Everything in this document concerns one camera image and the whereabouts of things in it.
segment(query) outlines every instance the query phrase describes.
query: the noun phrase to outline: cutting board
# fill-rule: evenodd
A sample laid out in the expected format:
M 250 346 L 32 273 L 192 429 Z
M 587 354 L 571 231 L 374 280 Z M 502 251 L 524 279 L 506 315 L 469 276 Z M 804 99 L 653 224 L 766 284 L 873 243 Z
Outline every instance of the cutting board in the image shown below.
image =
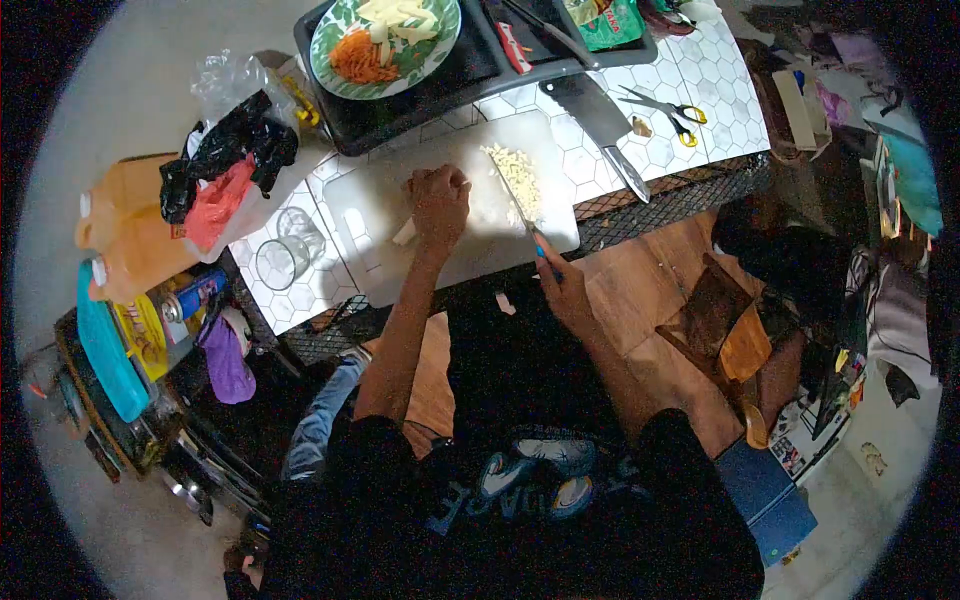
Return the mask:
M 393 238 L 413 211 L 402 186 L 415 169 L 449 162 L 472 183 L 467 230 L 444 265 L 437 289 L 533 262 L 534 244 L 492 160 L 480 150 L 494 143 L 530 158 L 543 203 L 536 223 L 547 240 L 558 252 L 580 246 L 573 206 L 564 202 L 560 188 L 565 177 L 560 149 L 545 114 L 523 112 L 448 133 L 372 161 L 324 187 L 350 274 L 372 306 L 396 301 L 413 261 L 417 239 L 401 247 Z

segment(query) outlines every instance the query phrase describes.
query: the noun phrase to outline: wrist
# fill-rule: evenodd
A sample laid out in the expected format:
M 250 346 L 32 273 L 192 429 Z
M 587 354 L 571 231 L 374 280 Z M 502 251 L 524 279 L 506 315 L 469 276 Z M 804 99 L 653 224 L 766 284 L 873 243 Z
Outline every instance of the wrist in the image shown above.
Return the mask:
M 421 268 L 432 269 L 438 272 L 443 268 L 449 257 L 449 249 L 437 244 L 423 242 L 417 246 L 417 254 L 414 256 L 414 261 L 417 262 Z
M 592 315 L 590 315 L 589 319 L 585 319 L 581 324 L 577 325 L 576 330 L 573 331 L 573 335 L 577 336 L 580 343 L 583 344 L 587 350 L 605 339 L 600 322 Z

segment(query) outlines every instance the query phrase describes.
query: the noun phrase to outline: hand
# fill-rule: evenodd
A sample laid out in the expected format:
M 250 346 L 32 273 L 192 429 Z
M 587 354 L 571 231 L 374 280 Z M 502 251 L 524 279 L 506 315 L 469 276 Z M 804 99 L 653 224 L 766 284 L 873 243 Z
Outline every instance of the hand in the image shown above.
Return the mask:
M 545 255 L 537 257 L 537 272 L 547 304 L 570 333 L 585 342 L 599 330 L 599 323 L 590 308 L 584 272 L 566 262 L 542 235 L 535 233 L 534 236 Z M 557 281 L 554 269 L 563 276 L 562 281 Z
M 246 558 L 243 552 L 236 546 L 229 548 L 224 552 L 224 571 L 231 572 L 241 570 Z
M 414 203 L 420 249 L 446 260 L 467 226 L 470 183 L 460 169 L 445 164 L 435 171 L 418 169 L 407 181 Z

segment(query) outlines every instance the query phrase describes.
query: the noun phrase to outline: plate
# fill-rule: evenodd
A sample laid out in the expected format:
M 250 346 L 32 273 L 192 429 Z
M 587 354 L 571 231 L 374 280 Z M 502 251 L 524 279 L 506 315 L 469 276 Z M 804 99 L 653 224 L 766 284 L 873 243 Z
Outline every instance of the plate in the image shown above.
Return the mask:
M 337 0 L 320 20 L 310 42 L 310 66 L 314 76 L 326 91 L 341 98 L 376 100 L 418 84 L 440 66 L 460 35 L 458 0 L 423 0 L 423 7 L 437 15 L 437 36 L 422 40 L 416 46 L 391 36 L 395 48 L 394 63 L 399 65 L 396 80 L 382 84 L 353 84 L 333 71 L 329 54 L 343 36 L 370 28 L 371 22 L 356 13 L 360 6 L 360 0 Z

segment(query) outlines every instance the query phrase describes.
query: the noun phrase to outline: yellow package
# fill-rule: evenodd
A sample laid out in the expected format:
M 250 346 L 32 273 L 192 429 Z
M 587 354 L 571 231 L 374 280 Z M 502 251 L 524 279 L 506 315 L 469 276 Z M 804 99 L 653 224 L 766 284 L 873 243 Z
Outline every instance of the yellow package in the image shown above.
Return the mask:
M 111 302 L 117 322 L 123 332 L 127 355 L 136 356 L 151 381 L 157 381 L 170 369 L 167 362 L 167 342 L 163 325 L 154 304 L 146 294 L 137 296 L 128 304 Z

